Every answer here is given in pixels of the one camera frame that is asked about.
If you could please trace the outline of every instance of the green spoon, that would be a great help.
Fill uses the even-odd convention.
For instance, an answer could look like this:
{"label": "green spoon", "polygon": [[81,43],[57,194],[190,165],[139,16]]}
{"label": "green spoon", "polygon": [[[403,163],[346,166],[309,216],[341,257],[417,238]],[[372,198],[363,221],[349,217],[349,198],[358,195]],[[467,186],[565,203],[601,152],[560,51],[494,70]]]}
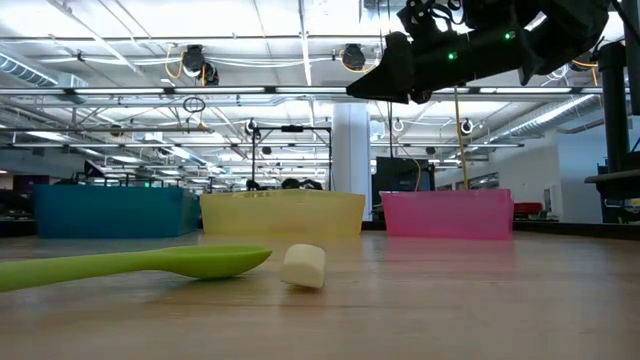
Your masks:
{"label": "green spoon", "polygon": [[261,246],[185,246],[161,250],[0,262],[0,292],[62,281],[162,270],[198,279],[240,275],[262,264]]}

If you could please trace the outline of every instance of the pink bin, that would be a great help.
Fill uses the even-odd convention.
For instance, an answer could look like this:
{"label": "pink bin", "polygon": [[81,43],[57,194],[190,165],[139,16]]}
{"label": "pink bin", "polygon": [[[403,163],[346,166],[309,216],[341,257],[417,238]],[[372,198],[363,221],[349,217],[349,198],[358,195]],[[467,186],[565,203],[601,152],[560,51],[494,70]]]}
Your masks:
{"label": "pink bin", "polygon": [[511,240],[511,190],[383,193],[391,236]]}

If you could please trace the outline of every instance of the desk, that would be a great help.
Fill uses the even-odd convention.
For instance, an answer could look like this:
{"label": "desk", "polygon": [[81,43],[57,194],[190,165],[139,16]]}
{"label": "desk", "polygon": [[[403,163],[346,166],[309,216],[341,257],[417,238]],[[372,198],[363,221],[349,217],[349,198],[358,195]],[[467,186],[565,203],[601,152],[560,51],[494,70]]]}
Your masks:
{"label": "desk", "polygon": [[[0,294],[0,359],[638,359],[640,242],[517,233],[511,242],[326,241],[322,291],[278,269],[142,272]],[[0,242],[20,259],[246,241]]]}

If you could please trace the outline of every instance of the metal frame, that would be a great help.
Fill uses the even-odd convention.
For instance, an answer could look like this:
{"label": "metal frame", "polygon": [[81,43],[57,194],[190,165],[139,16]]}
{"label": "metal frame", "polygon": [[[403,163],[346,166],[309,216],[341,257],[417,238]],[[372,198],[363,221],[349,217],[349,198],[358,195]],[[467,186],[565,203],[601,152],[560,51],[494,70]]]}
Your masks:
{"label": "metal frame", "polygon": [[[262,136],[262,138],[260,139],[260,142],[256,142],[256,133],[264,130],[267,133],[264,134]],[[331,130],[330,127],[317,127],[317,126],[295,126],[295,125],[290,125],[290,126],[280,126],[280,127],[276,127],[276,126],[263,126],[263,127],[255,127],[253,128],[253,131],[251,132],[251,180],[255,181],[256,179],[256,149],[258,148],[259,145],[262,145],[263,141],[266,140],[267,137],[269,137],[269,135],[271,135],[271,133],[273,133],[274,131],[281,131],[281,132],[304,132],[304,131],[311,131],[314,133],[314,135],[317,136],[318,139],[320,139],[320,141],[323,142],[323,144],[320,147],[328,147],[329,148],[329,191],[331,191],[331,179],[333,178],[333,132]],[[329,142],[325,142],[321,136],[319,136],[319,134],[317,133],[317,131],[326,131],[329,134]],[[296,147],[296,146],[300,146],[300,144],[286,144],[283,146],[283,144],[281,144],[280,146],[278,146],[277,144],[272,144],[272,143],[266,143],[264,145],[262,145],[262,147]]]}

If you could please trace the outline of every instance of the plastic bin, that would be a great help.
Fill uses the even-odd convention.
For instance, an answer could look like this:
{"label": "plastic bin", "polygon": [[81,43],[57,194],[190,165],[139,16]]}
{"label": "plastic bin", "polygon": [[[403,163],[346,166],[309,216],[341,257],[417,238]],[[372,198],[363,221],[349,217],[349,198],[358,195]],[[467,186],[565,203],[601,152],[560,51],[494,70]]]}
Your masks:
{"label": "plastic bin", "polygon": [[511,240],[510,190],[382,194],[391,236]]}
{"label": "plastic bin", "polygon": [[34,191],[42,238],[164,238],[195,231],[197,197],[179,188],[53,186]]}
{"label": "plastic bin", "polygon": [[357,236],[363,195],[318,190],[206,194],[200,198],[207,235]]}

